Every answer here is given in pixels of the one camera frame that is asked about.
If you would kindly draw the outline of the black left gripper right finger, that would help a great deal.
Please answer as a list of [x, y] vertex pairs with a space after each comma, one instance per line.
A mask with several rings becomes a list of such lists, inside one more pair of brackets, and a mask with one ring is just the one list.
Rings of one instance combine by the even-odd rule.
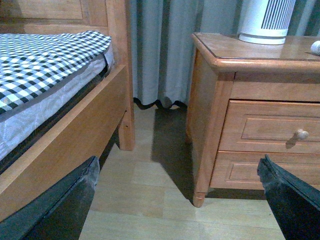
[[272, 162], [261, 158], [257, 175], [268, 205], [287, 240], [320, 238], [320, 191]]

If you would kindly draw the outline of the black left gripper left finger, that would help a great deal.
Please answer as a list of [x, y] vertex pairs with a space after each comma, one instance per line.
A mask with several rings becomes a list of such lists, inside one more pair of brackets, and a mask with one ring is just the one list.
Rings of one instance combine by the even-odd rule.
[[100, 162], [90, 157], [0, 223], [2, 240], [77, 240], [91, 207]]

